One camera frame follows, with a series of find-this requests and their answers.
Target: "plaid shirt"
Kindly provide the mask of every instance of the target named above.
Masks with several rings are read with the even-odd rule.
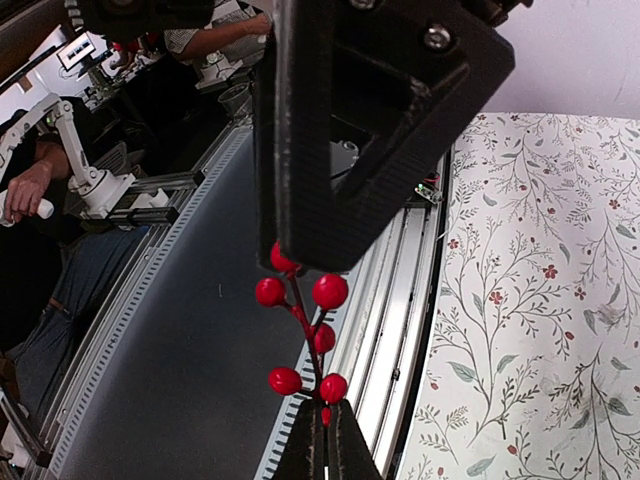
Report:
[[[214,7],[222,6],[230,1],[232,0],[215,0]],[[247,20],[255,16],[255,14],[253,7],[248,7],[244,10],[236,10],[218,18],[212,21],[211,25],[215,27],[216,25],[241,22],[242,20]],[[172,53],[182,53],[197,32],[198,29],[167,30],[164,32],[167,49]],[[233,42],[231,45],[221,48],[220,52],[222,52],[231,63],[242,60],[245,65],[252,65],[262,57],[263,49],[264,45],[258,43],[257,35],[247,35]]]

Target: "jeans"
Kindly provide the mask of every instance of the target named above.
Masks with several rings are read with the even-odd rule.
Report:
[[[36,328],[7,352],[15,365],[20,401],[32,426],[40,430],[79,343],[83,314],[99,305],[135,251],[147,228],[111,230],[80,239],[68,252],[53,298]]]

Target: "shirt sleeve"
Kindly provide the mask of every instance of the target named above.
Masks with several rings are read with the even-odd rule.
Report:
[[[165,31],[164,43],[167,46],[167,50],[177,54],[184,52],[184,49],[187,48],[196,33],[198,33],[197,28]]]

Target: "human hand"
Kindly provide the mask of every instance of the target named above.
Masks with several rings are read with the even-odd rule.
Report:
[[[8,222],[18,223],[25,216],[33,216],[44,192],[51,183],[51,167],[46,162],[38,162],[26,172],[9,182],[4,204],[4,217]]]
[[[252,35],[269,35],[271,32],[271,21],[264,13],[256,15],[247,20],[249,33]]]

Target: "white robotic arm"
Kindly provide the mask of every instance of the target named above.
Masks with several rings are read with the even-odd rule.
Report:
[[[13,150],[20,145],[26,133],[43,119],[60,134],[73,171],[68,183],[69,190],[78,193],[87,204],[82,216],[87,219],[106,218],[135,181],[135,177],[132,174],[114,176],[108,170],[98,170],[88,164],[73,124],[73,107],[70,102],[62,100],[57,95],[47,95],[20,118],[0,141],[0,181],[7,170]],[[4,210],[5,196],[6,192],[0,192],[0,213]],[[43,199],[38,214],[48,218],[52,213],[53,206]],[[6,221],[2,225],[10,226]]]

